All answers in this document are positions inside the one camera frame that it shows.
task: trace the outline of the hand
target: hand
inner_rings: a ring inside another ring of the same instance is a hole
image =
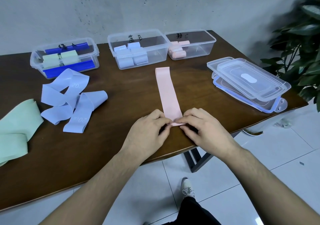
[[[185,134],[206,152],[222,161],[233,150],[241,148],[220,122],[203,109],[189,109],[176,123],[187,123],[198,129],[198,134],[187,126],[180,126]]]
[[[167,125],[160,135],[159,130],[171,123],[172,120],[165,118],[164,113],[158,109],[138,119],[131,127],[120,152],[128,152],[141,164],[163,145],[172,125]]]

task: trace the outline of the white sticker on lid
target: white sticker on lid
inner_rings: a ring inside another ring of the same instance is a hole
[[[241,77],[246,79],[248,82],[250,83],[256,83],[257,82],[257,79],[256,78],[253,78],[252,76],[250,76],[249,74],[247,73],[243,73],[241,74]]]

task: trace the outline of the white sneaker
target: white sneaker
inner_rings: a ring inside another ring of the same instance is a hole
[[[183,198],[186,198],[187,196],[194,198],[194,189],[193,189],[192,184],[188,178],[182,179],[181,191],[183,194]]]

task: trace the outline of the person's left hand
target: person's left hand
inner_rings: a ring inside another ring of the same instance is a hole
[[[142,163],[163,145],[172,125],[167,125],[161,134],[159,130],[171,123],[172,120],[164,117],[164,113],[158,109],[138,119],[131,127],[120,152],[128,152]]]

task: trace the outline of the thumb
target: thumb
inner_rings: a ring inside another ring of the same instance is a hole
[[[170,128],[172,125],[167,125],[165,129],[161,132],[161,134],[158,136],[158,141],[161,145],[163,145],[163,142],[166,140],[166,138],[169,136]]]
[[[190,130],[188,126],[182,125],[180,128],[184,131],[187,137],[189,137],[193,142],[198,145],[201,142],[201,137],[195,133],[193,130]]]

